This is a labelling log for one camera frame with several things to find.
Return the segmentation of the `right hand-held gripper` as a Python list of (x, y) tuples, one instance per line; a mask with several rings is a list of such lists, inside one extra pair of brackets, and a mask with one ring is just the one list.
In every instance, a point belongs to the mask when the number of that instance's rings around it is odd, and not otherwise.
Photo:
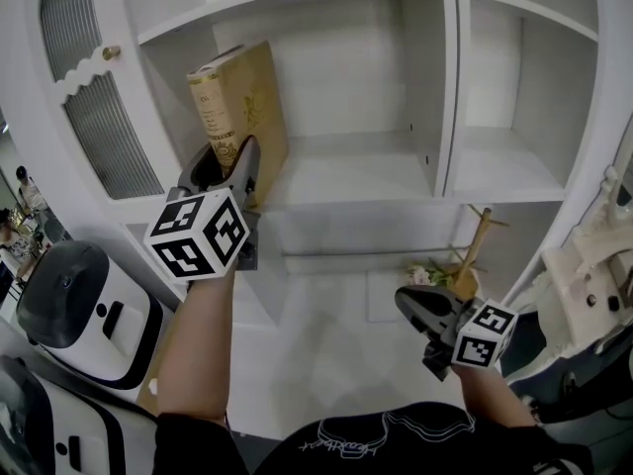
[[(451, 290), (407, 285), (395, 294), (397, 306), (408, 306), (407, 321), (429, 342), (422, 364), (443, 381), (453, 366), (489, 369), (497, 365), (516, 328), (519, 315), (493, 300), (475, 299), (469, 306)], [(413, 311), (426, 311), (417, 314)]]

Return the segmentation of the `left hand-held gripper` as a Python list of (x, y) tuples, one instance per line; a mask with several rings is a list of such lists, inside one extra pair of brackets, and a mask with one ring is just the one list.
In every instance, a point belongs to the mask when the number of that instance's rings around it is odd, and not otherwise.
[[(143, 243), (167, 277), (178, 284), (222, 278), (236, 266), (258, 268), (260, 215), (247, 209), (255, 191), (261, 150), (254, 135), (240, 146), (230, 182), (210, 144), (183, 169)], [(208, 190), (194, 193), (190, 190)]]

